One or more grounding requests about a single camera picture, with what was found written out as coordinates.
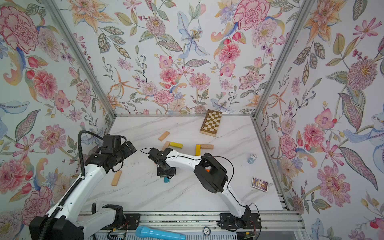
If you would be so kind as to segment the natural wood block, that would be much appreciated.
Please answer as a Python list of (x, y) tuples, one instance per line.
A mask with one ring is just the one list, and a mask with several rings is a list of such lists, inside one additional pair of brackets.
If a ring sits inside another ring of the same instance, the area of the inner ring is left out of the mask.
[(117, 171), (113, 177), (113, 180), (111, 182), (111, 186), (114, 186), (116, 187), (120, 181), (120, 178), (121, 178), (121, 175), (122, 175), (122, 171)]
[(213, 150), (214, 149), (214, 145), (209, 145), (209, 144), (201, 144), (200, 147), (201, 147), (201, 149), (204, 149), (204, 150)]
[(162, 148), (162, 151), (164, 151), (166, 148), (168, 148), (170, 146), (170, 143), (169, 141), (166, 141), (163, 148)]
[(170, 132), (165, 131), (165, 132), (158, 138), (158, 140), (162, 142), (166, 137), (169, 136), (169, 134), (170, 134)]

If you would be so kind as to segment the yellow block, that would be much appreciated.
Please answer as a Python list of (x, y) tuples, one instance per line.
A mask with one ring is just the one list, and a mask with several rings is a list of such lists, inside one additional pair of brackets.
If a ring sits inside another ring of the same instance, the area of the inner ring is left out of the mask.
[(170, 147), (182, 149), (183, 148), (183, 144), (170, 142)]
[(196, 156), (200, 156), (201, 155), (201, 145), (196, 145), (195, 155)]

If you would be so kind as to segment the natural wood block top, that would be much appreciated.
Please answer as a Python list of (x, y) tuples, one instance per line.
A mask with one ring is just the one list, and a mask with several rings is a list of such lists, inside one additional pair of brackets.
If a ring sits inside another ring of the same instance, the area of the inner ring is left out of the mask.
[(201, 149), (204, 149), (204, 150), (213, 150), (214, 149), (214, 145), (209, 145), (209, 144), (201, 144), (200, 147), (201, 147)]

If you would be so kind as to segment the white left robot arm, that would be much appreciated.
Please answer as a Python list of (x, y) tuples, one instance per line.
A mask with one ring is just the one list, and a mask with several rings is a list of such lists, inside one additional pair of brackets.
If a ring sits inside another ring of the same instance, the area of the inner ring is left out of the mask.
[(122, 206), (105, 205), (79, 220), (79, 214), (98, 183), (137, 150), (124, 136), (107, 134), (103, 145), (87, 160), (79, 154), (81, 174), (65, 195), (43, 217), (34, 217), (29, 230), (33, 240), (86, 240), (101, 229), (127, 223)]

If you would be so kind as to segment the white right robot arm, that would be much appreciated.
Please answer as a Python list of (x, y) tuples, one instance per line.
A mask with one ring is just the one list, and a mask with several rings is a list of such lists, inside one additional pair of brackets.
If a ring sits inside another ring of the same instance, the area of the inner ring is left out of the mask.
[(232, 192), (232, 179), (228, 177), (225, 167), (218, 162), (218, 156), (208, 153), (192, 156), (170, 148), (163, 151), (152, 148), (147, 155), (157, 165), (158, 177), (170, 179), (176, 175), (177, 168), (193, 172), (207, 191), (220, 196), (233, 217), (247, 221), (251, 213), (250, 207)]

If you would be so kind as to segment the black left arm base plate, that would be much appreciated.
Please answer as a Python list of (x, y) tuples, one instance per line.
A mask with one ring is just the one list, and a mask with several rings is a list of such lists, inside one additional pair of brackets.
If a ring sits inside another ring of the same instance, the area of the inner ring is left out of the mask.
[(102, 230), (136, 230), (140, 224), (140, 214), (124, 214), (122, 220), (115, 221)]

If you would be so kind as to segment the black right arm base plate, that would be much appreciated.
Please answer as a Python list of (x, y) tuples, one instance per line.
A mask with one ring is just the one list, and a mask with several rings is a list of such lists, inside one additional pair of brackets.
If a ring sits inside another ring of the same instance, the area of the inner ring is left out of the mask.
[(245, 211), (240, 218), (230, 213), (221, 213), (217, 223), (222, 230), (235, 232), (237, 230), (261, 230), (262, 221), (259, 212), (252, 213), (249, 206), (245, 206)]

